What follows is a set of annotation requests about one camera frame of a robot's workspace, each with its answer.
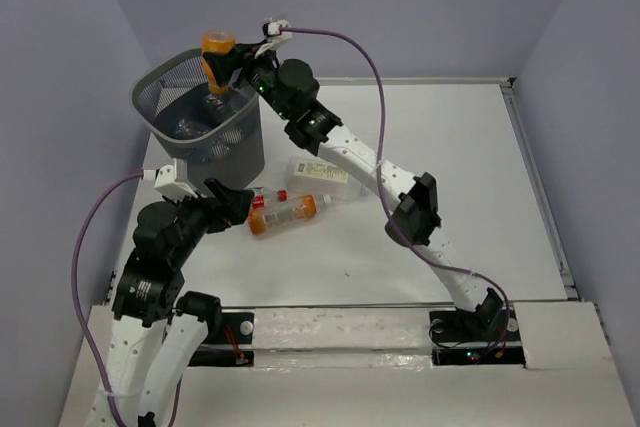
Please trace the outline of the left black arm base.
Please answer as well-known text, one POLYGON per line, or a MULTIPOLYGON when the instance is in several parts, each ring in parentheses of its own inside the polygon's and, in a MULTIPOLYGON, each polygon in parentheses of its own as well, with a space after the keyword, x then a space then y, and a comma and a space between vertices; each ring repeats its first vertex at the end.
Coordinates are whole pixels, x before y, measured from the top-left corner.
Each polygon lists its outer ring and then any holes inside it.
POLYGON ((209 334, 197 348, 190 367, 244 368, 252 367, 254 313, 224 311, 218 332, 209 334))

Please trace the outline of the red-label Nongfu water bottle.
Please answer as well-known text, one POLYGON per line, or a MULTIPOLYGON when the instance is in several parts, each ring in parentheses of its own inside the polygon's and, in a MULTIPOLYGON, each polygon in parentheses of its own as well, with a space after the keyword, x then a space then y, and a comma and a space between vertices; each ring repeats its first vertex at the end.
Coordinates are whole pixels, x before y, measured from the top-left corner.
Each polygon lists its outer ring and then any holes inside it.
POLYGON ((190 162, 195 165, 207 165, 218 162, 228 156, 234 144, 224 140, 214 139, 212 142, 195 147, 191 152, 190 162))

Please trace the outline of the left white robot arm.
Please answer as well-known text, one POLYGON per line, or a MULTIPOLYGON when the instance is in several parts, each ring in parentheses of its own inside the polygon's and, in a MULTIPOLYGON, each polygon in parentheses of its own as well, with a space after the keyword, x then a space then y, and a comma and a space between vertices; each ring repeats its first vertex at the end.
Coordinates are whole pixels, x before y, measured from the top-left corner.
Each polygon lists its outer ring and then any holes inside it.
POLYGON ((182 268, 205 235, 246 221, 254 194, 205 184, 207 196, 164 197, 137 215, 89 426, 160 425, 192 355, 220 333, 219 298, 184 292, 182 268))

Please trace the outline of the clear unlabelled blue-ring bottle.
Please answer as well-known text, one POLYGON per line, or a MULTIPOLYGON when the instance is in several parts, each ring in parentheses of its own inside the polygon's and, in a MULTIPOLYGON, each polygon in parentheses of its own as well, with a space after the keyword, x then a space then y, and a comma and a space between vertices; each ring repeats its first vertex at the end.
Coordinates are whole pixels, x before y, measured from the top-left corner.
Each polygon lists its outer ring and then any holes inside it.
POLYGON ((174 128, 174 138, 178 140, 192 140, 207 135, 212 128, 192 118, 181 118, 174 128))

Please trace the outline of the small red-label cola bottle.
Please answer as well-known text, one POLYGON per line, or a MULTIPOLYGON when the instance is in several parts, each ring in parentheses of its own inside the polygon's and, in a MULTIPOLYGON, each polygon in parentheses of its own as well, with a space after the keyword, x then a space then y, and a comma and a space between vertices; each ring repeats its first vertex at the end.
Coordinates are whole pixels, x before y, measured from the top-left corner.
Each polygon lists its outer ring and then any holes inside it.
POLYGON ((284 202, 288 199, 288 193, 286 190, 272 190, 266 187, 252 188, 253 199, 251 207, 253 209, 260 209, 268 207, 274 203, 284 202))

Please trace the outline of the green-label clear bottle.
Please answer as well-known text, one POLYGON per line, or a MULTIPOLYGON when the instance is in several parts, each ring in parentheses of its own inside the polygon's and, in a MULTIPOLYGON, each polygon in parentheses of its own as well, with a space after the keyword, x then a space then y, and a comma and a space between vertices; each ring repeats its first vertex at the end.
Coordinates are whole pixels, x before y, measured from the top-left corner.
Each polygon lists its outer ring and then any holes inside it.
POLYGON ((209 122, 221 124, 241 111, 244 104, 244 97, 231 90, 224 94, 209 93, 205 95, 202 108, 204 116, 209 122))

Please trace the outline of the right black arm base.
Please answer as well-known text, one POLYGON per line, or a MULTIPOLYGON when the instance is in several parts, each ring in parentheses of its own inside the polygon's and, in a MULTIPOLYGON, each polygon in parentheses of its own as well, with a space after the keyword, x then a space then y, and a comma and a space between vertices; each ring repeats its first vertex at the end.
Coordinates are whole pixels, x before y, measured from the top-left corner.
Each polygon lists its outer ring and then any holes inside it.
POLYGON ((513 309, 503 311, 489 331, 472 331, 454 310, 429 313, 428 336, 434 366, 482 366, 526 364, 519 323, 513 309))

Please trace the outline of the orange juice bottle white cap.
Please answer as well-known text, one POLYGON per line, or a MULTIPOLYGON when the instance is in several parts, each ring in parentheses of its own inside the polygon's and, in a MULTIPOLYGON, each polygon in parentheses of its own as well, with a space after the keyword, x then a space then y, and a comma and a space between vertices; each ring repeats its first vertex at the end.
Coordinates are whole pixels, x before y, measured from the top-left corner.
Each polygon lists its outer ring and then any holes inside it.
POLYGON ((330 195, 303 195, 252 209, 247 218, 254 236, 272 234, 316 217, 333 203, 330 195))

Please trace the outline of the clear jar silver lid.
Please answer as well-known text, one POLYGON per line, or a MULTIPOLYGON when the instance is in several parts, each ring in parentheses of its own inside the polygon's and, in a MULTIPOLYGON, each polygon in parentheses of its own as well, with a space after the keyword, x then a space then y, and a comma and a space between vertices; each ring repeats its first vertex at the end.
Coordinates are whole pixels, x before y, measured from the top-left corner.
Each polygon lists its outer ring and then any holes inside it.
POLYGON ((219 140, 228 146, 238 145, 243 139, 243 129, 237 126, 227 126, 219 136, 219 140))

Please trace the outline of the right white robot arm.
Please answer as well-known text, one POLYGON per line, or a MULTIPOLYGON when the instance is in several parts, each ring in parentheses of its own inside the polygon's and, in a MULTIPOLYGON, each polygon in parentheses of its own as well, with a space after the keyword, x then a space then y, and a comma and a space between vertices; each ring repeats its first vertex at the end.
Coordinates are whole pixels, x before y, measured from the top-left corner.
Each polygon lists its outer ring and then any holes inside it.
POLYGON ((320 84, 298 59, 278 62, 269 44, 205 47, 201 58, 214 92, 246 83, 285 121, 285 133, 299 148, 349 173, 376 194, 387 218, 385 231, 426 263, 449 293, 462 331, 482 339, 497 330, 508 300, 487 276, 465 269, 442 230, 437 182, 382 159, 358 140, 317 98, 320 84))

